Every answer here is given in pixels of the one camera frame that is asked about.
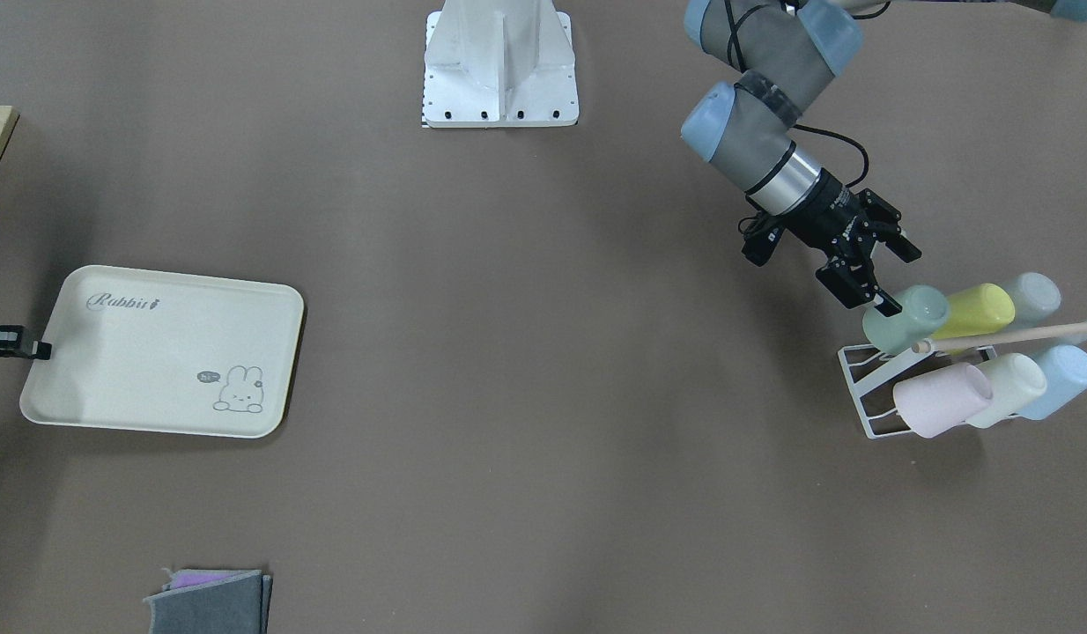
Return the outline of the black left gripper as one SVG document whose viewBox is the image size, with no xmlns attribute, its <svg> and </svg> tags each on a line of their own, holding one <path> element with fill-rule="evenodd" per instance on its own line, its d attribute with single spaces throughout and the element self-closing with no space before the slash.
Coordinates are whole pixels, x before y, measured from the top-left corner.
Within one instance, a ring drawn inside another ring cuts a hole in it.
<svg viewBox="0 0 1087 634">
<path fill-rule="evenodd" d="M 846 309 L 873 304 L 885 318 L 902 312 L 871 270 L 871 253 L 883 243 L 902 262 L 913 263 L 922 250 L 905 236 L 902 213 L 878 192 L 851 192 L 841 181 L 821 170 L 804 201 L 780 214 L 780 222 L 805 245 L 822 250 L 828 262 L 815 277 Z"/>
</svg>

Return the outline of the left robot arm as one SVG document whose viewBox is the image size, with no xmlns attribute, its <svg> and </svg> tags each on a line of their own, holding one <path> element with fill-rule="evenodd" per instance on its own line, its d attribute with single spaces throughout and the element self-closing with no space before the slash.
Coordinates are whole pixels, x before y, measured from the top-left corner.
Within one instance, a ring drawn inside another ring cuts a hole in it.
<svg viewBox="0 0 1087 634">
<path fill-rule="evenodd" d="M 780 237 L 794 234 L 825 254 L 815 276 L 841 304 L 894 316 L 901 306 L 877 282 L 871 256 L 885 244 L 905 263 L 919 260 L 901 214 L 877 192 L 854 192 L 789 135 L 854 59 L 862 18 L 871 18 L 869 1 L 691 1 L 690 40 L 740 77 L 714 85 L 680 136 L 753 206 L 742 229 L 746 260 L 765 265 Z"/>
</svg>

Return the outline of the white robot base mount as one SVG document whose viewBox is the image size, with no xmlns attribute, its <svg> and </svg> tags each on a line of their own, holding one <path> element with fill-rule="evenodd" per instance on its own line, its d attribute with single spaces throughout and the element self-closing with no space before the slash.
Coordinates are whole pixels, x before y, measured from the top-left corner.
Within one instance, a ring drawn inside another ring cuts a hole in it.
<svg viewBox="0 0 1087 634">
<path fill-rule="evenodd" d="M 580 119 L 572 21 L 551 1 L 447 1 L 425 21 L 422 124 L 550 128 Z"/>
</svg>

